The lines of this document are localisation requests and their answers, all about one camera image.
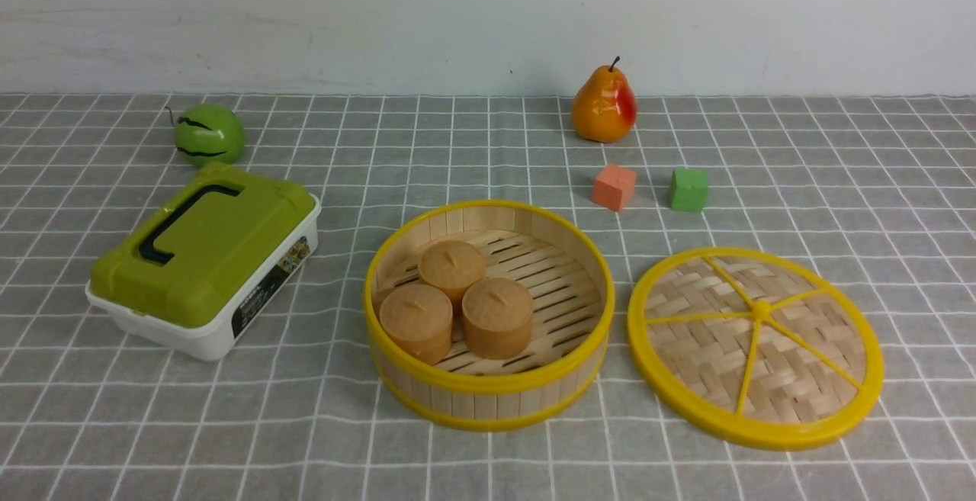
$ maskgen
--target woven bamboo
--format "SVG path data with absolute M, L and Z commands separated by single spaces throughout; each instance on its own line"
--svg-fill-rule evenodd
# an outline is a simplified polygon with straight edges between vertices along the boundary
M 456 320 L 450 352 L 424 369 L 406 361 L 381 330 L 371 327 L 387 386 L 425 417 L 469 429 L 527 425 L 575 400 L 592 382 L 606 349 L 613 284 L 596 247 L 548 212 L 489 200 L 449 206 L 408 223 L 374 259 L 367 278 L 367 320 L 373 320 L 372 294 L 418 282 L 419 256 L 446 239 L 477 247 L 488 278 L 526 286 L 533 298 L 532 340 L 514 358 L 478 358 L 468 351 Z
M 757 321 L 754 309 L 766 318 Z M 654 285 L 645 318 L 651 344 L 681 383 L 756 421 L 824 420 L 850 404 L 865 380 L 865 342 L 839 302 L 768 262 L 683 262 Z

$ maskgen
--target bamboo steamer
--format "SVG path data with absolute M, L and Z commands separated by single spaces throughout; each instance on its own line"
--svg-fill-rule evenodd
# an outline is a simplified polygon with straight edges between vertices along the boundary
M 478 248 L 485 278 L 528 290 L 531 335 L 518 354 L 475 355 L 455 320 L 448 355 L 427 365 L 380 326 L 375 299 L 419 283 L 419 258 L 447 240 Z M 586 234 L 554 213 L 503 200 L 452 204 L 406 223 L 373 257 L 363 295 L 370 349 L 390 392 L 422 417 L 468 431 L 525 427 L 575 403 L 603 362 L 615 303 L 610 269 Z

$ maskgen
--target orange pear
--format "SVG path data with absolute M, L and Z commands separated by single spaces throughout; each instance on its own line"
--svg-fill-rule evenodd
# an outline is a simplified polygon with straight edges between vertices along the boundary
M 573 99 L 573 128 L 586 140 L 616 143 L 637 122 L 637 99 L 627 76 L 617 68 L 620 57 L 593 71 Z

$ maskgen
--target white wall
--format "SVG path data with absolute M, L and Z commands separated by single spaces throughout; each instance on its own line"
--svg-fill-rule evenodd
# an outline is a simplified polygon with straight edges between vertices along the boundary
M 976 0 L 0 0 L 0 92 L 976 92 Z

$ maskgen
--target sticker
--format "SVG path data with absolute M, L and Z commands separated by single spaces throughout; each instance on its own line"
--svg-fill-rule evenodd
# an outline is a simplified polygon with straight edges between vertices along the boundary
M 230 320 L 230 327 L 233 330 L 234 339 L 237 339 L 241 332 L 251 323 L 251 320 L 254 320 L 254 317 L 258 316 L 259 311 L 264 309 L 268 301 L 275 296 L 275 293 L 281 289 L 281 286 L 285 285 L 288 278 L 302 265 L 302 262 L 306 260 L 306 257 L 310 253 L 308 239 L 302 236 L 292 244 L 288 253 L 282 255 L 274 267 L 271 267 L 271 270 L 266 273 L 265 277 L 244 298 L 244 301 L 237 307 L 237 310 L 234 310 L 234 316 Z

